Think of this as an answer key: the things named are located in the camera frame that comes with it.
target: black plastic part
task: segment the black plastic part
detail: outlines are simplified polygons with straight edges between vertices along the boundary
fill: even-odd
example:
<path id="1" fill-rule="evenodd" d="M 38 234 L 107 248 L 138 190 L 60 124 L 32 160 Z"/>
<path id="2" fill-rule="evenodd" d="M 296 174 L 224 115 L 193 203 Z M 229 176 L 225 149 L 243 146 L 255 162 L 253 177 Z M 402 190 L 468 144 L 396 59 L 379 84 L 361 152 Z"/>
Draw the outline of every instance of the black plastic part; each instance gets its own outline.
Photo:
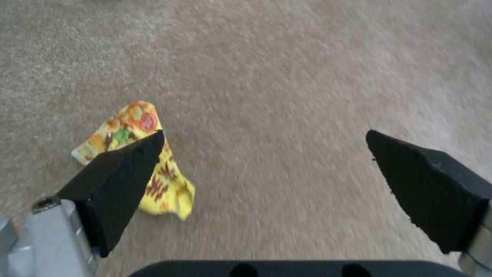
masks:
<path id="1" fill-rule="evenodd" d="M 449 267 L 421 261 L 170 261 L 132 277 L 465 277 Z"/>
<path id="2" fill-rule="evenodd" d="M 475 234 L 492 185 L 450 155 L 371 130 L 366 136 L 398 203 L 445 254 L 464 251 Z"/>
<path id="3" fill-rule="evenodd" d="M 151 178 L 164 134 L 155 134 L 92 160 L 63 189 L 62 199 L 75 202 L 91 246 L 101 257 L 116 246 Z"/>

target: yellow wrapper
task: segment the yellow wrapper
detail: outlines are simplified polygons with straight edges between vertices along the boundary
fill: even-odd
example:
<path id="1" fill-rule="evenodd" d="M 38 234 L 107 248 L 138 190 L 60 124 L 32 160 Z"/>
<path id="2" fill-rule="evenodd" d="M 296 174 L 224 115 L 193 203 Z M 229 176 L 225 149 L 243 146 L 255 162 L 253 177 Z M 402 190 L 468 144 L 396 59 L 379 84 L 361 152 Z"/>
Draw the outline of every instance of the yellow wrapper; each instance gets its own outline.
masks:
<path id="1" fill-rule="evenodd" d="M 137 101 L 111 117 L 83 144 L 72 151 L 72 156 L 87 165 L 99 153 L 122 148 L 162 130 L 154 105 Z M 185 220 L 193 209 L 195 188 L 181 174 L 167 137 L 152 177 L 147 183 L 139 208 L 151 214 L 173 212 Z"/>

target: hole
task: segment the hole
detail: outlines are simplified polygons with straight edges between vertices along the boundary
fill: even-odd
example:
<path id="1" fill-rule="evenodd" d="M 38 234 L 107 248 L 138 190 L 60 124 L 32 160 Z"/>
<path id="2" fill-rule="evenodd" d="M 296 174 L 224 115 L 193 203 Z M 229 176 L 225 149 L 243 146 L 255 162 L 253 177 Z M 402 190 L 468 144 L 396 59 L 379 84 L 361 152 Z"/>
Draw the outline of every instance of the hole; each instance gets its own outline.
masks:
<path id="1" fill-rule="evenodd" d="M 358 264 L 348 264 L 343 266 L 341 270 L 341 277 L 371 277 L 372 275 Z"/>
<path id="2" fill-rule="evenodd" d="M 238 264 L 231 270 L 229 277 L 258 277 L 258 272 L 251 265 Z"/>
<path id="3" fill-rule="evenodd" d="M 43 208 L 43 207 L 49 206 L 49 205 L 51 205 L 51 204 L 53 204 L 53 199 L 51 199 L 51 198 L 45 198 L 45 199 L 43 199 L 43 200 L 39 201 L 39 202 L 37 203 L 37 206 L 38 206 L 39 208 Z"/>

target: floor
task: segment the floor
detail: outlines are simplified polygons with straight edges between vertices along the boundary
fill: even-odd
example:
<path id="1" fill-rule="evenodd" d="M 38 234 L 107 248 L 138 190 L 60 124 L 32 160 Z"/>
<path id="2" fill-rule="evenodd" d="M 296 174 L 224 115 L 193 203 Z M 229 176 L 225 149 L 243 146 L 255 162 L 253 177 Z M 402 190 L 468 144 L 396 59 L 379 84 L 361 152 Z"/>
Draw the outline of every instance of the floor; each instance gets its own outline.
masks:
<path id="1" fill-rule="evenodd" d="M 157 107 L 196 207 L 136 212 L 101 276 L 171 259 L 455 267 L 364 136 L 492 180 L 492 2 L 0 0 L 0 209 L 22 228 L 81 169 L 70 151 L 133 100 Z"/>

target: crumpled wrapper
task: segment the crumpled wrapper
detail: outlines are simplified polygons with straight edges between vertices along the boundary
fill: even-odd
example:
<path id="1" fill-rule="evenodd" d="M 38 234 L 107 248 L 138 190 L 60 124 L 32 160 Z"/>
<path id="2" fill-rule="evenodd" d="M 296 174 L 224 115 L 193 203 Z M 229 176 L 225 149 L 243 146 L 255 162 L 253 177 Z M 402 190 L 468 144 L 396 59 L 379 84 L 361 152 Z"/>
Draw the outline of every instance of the crumpled wrapper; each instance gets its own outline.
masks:
<path id="1" fill-rule="evenodd" d="M 109 118 L 83 144 L 72 151 L 72 156 L 87 165 L 99 153 L 116 150 L 162 130 L 154 105 L 138 101 L 121 109 L 116 117 Z M 172 212 L 185 220 L 193 209 L 195 188 L 181 174 L 174 161 L 171 148 L 164 138 L 159 155 L 139 208 L 151 214 Z"/>

